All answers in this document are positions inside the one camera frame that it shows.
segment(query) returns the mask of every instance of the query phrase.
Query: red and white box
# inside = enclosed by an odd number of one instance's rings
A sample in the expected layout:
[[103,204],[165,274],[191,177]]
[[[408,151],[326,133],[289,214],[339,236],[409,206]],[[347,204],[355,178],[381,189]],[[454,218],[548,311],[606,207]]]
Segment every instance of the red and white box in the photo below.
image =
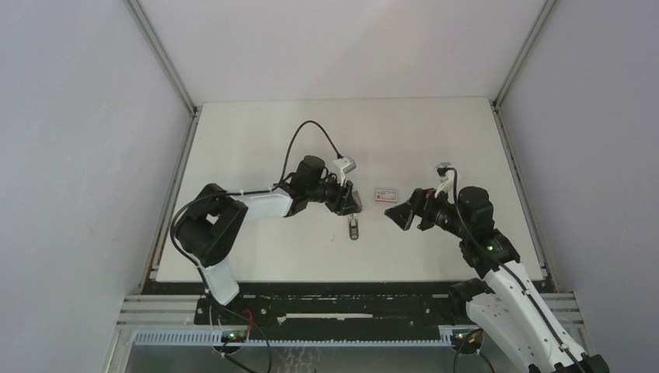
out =
[[376,189],[375,202],[398,202],[398,190],[395,189]]

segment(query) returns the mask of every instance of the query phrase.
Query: aluminum frame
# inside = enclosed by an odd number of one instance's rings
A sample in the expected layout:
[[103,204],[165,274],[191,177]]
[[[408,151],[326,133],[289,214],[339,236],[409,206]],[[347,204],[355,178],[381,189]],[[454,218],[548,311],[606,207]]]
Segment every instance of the aluminum frame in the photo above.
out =
[[144,11],[144,7],[139,0],[124,0],[124,4],[128,8],[128,11],[131,12],[135,23],[137,23],[142,36],[144,36],[146,42],[148,43],[153,55],[158,60],[162,72],[165,73],[167,79],[172,84],[172,87],[176,90],[176,94],[181,98],[183,105],[186,107],[190,115],[193,115],[197,108],[194,105],[192,97],[188,93],[183,80],[181,79],[179,72],[174,67],[172,59],[167,54],[165,46],[162,45],[160,37],[156,33],[151,20]]
[[531,211],[531,205],[528,202],[526,188],[524,188],[522,176],[519,172],[517,162],[515,161],[517,156],[515,154],[513,147],[511,146],[510,141],[508,140],[509,135],[508,132],[506,131],[506,127],[504,126],[503,119],[499,114],[499,110],[496,109],[494,105],[492,105],[492,114],[494,115],[494,122],[497,124],[497,130],[499,131],[501,144],[504,147],[506,160],[508,161],[508,167],[511,169],[511,175],[513,176],[515,189],[518,192],[521,209],[526,219],[526,225],[528,226],[528,231],[531,234],[531,241],[535,249],[535,254],[538,256],[538,261],[540,262],[540,268],[543,271],[542,275],[544,278],[549,277],[550,279],[553,279],[553,276],[550,276],[550,274],[553,274],[554,271],[551,268],[551,266],[549,266],[547,263],[547,255],[545,254],[545,250],[542,244],[543,240],[540,239],[538,226],[535,223],[535,219],[533,218],[533,213]]
[[544,30],[547,20],[552,15],[553,10],[556,8],[559,1],[560,0],[545,0],[545,3],[542,5],[540,13],[538,13],[538,16],[535,18],[533,26],[531,26],[531,29],[528,31],[528,35],[526,36],[524,43],[521,45],[517,57],[514,59],[513,65],[506,75],[506,79],[504,79],[504,83],[501,85],[501,88],[499,88],[497,97],[493,100],[493,106],[496,110],[500,109],[501,104],[504,103],[508,91],[514,83],[514,80],[519,75],[526,58],[535,46],[535,43],[538,41],[540,33]]
[[159,217],[159,228],[153,239],[151,245],[151,256],[145,268],[144,280],[139,284],[137,293],[140,294],[144,290],[145,283],[148,281],[155,281],[155,276],[158,273],[160,264],[160,257],[162,256],[162,249],[165,246],[165,241],[168,238],[167,232],[169,231],[169,221],[174,214],[174,207],[176,206],[176,198],[179,195],[181,183],[183,182],[183,174],[187,166],[187,160],[190,157],[190,150],[192,149],[192,142],[194,134],[197,131],[199,124],[200,110],[198,110],[194,117],[190,118],[188,129],[185,138],[181,145],[179,158],[176,161],[176,168],[172,174],[172,180],[167,192],[167,198],[162,206],[162,212]]
[[[592,354],[577,302],[571,293],[542,294],[549,308],[567,332]],[[124,373],[133,346],[221,346],[221,337],[245,329],[245,326],[194,325],[199,295],[129,295],[125,298],[115,327],[113,340],[102,371]],[[450,347],[455,331],[476,328],[475,325],[438,326],[434,340],[270,340],[272,347]],[[230,343],[253,347],[265,346],[255,339],[246,343]]]

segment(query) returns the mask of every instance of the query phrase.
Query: white wall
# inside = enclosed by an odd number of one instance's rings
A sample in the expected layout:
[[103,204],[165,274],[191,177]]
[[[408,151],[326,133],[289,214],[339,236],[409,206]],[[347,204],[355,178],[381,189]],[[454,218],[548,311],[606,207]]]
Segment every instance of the white wall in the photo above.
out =
[[2,2],[0,55],[0,371],[98,371],[187,112],[118,0]]
[[489,96],[543,0],[143,0],[196,104]]
[[612,371],[656,371],[657,15],[561,2],[504,104],[546,249]]

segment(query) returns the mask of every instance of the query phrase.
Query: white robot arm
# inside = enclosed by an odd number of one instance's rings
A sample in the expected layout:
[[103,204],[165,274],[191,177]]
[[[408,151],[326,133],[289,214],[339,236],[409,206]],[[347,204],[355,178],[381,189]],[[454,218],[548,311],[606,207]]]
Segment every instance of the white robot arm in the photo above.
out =
[[[417,226],[435,226],[458,236],[462,257],[479,278],[455,285],[449,294],[456,318],[469,317],[511,359],[519,372],[608,373],[600,355],[588,356],[560,325],[529,279],[519,254],[494,228],[494,206],[488,193],[468,186],[458,195],[458,173],[450,163],[436,168],[442,183],[436,189],[416,189],[405,203],[385,212],[407,230],[415,216]],[[453,199],[448,202],[453,171]]]
[[304,210],[308,202],[324,203],[339,216],[361,212],[357,191],[346,179],[356,168],[354,160],[341,157],[333,162],[333,168],[339,176],[327,170],[322,159],[307,155],[298,169],[272,190],[228,193],[216,184],[208,184],[174,217],[170,238],[179,252],[197,266],[210,295],[227,305],[239,293],[239,287],[225,258],[242,223],[286,218]]

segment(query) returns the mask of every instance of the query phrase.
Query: white table surface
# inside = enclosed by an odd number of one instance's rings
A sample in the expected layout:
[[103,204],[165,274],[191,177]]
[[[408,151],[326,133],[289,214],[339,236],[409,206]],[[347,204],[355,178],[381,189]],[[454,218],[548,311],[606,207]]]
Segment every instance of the white table surface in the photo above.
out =
[[[476,277],[462,259],[459,240],[439,228],[404,232],[375,202],[375,189],[399,192],[399,202],[417,188],[436,187],[434,167],[452,162],[459,187],[490,193],[494,219],[521,255],[532,279],[542,273],[499,133],[485,98],[346,99],[286,102],[207,103],[176,209],[207,183],[226,190],[263,189],[277,182],[288,142],[304,120],[320,122],[357,169],[349,179],[359,190],[357,241],[348,236],[347,217],[322,204],[291,218],[268,218],[242,226],[228,256],[237,281],[459,281]],[[307,125],[288,164],[294,171],[304,155],[334,158],[321,131]],[[199,281],[191,263],[169,240],[157,281]]]

